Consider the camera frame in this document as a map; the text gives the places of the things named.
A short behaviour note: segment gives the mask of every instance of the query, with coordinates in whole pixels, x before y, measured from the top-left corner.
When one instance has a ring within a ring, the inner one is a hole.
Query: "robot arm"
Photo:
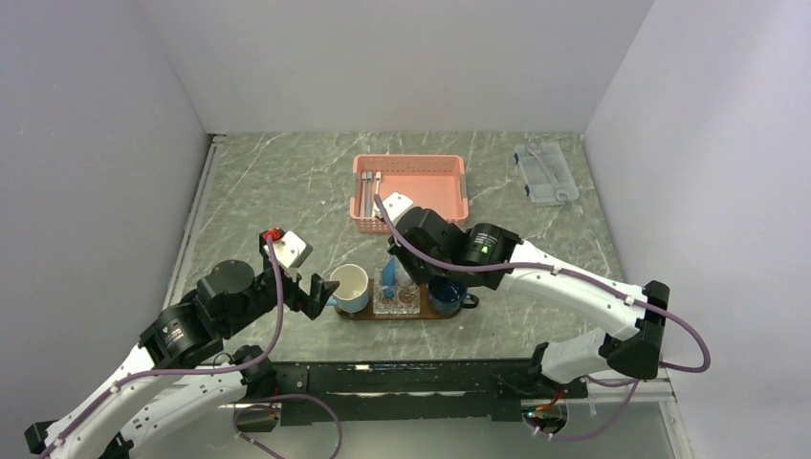
[[[656,377],[665,321],[634,303],[641,300],[667,309],[666,285],[652,281],[642,288],[611,281],[558,260],[495,225],[478,224],[462,231],[398,193],[386,198],[384,206],[397,231],[418,251],[466,268],[451,271],[432,265],[391,237],[389,253],[397,256],[416,283],[427,283],[438,275],[469,287],[523,293],[572,311],[599,327],[574,339],[542,343],[536,348],[531,372],[545,383],[566,384],[609,368],[631,378]],[[481,269],[503,263],[527,267]],[[551,269],[533,268],[532,264]],[[598,284],[609,286],[610,291]]]
[[[268,238],[273,242],[266,243]],[[284,270],[284,302],[315,319],[338,282],[313,274],[310,293],[304,293],[298,288],[296,268],[309,255],[310,246],[294,233],[281,230],[260,235],[260,250],[269,250],[269,245]],[[267,395],[265,385],[274,380],[267,360],[241,372],[156,375],[118,382],[143,371],[198,367],[223,350],[224,339],[281,306],[276,304],[276,288],[269,266],[254,276],[247,263],[228,260],[218,264],[180,303],[158,314],[119,368],[73,412],[55,422],[31,425],[25,433],[29,450],[36,454],[47,450],[52,459],[126,457],[128,450],[139,452],[208,409],[252,392]],[[261,354],[256,346],[242,348],[234,354],[233,363],[251,361]],[[84,413],[88,406],[93,409]],[[70,433],[57,437],[71,425],[75,427]]]

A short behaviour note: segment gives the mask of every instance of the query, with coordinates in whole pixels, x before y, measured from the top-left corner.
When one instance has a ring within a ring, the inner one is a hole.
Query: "marble table surface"
[[[581,197],[561,207],[533,204],[515,166],[515,145],[559,142]],[[593,273],[622,280],[603,211],[574,133],[375,132],[230,134],[215,172],[194,247],[186,291],[219,261],[240,259],[261,269],[256,236],[295,230],[314,246],[302,269],[328,278],[355,263],[368,272],[388,255],[387,235],[363,234],[349,218],[356,155],[450,154],[467,169],[470,217],[512,230],[543,251]],[[522,295],[472,289],[475,310],[447,320],[348,321],[332,308],[311,321],[285,308],[275,361],[487,359],[532,355],[545,340],[573,338],[592,328],[583,319]],[[234,336],[227,351],[266,345],[276,311]]]

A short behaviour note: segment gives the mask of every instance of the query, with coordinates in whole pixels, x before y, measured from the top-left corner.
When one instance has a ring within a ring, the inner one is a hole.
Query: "pink plastic basket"
[[[385,199],[399,192],[416,206],[431,208],[445,220],[457,225],[468,218],[468,193],[462,158],[451,155],[358,155],[352,165],[355,196],[349,199],[349,216],[360,232],[388,232],[384,222],[361,217],[361,173],[381,172],[380,195]],[[376,184],[372,180],[372,194]]]

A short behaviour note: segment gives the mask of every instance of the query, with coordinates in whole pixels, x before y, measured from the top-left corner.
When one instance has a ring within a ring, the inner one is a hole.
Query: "white wall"
[[[711,347],[674,375],[698,457],[808,457],[811,5],[657,0],[586,147],[628,277]]]
[[[2,2],[0,457],[161,310],[207,141],[135,2]]]
[[[209,132],[583,131],[653,0],[139,0]]]

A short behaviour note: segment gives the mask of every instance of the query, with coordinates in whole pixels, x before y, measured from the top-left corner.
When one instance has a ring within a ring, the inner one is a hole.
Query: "dark blue cup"
[[[468,294],[465,284],[439,276],[428,283],[428,300],[431,309],[440,316],[450,316],[462,308],[473,309],[479,305],[478,296]]]

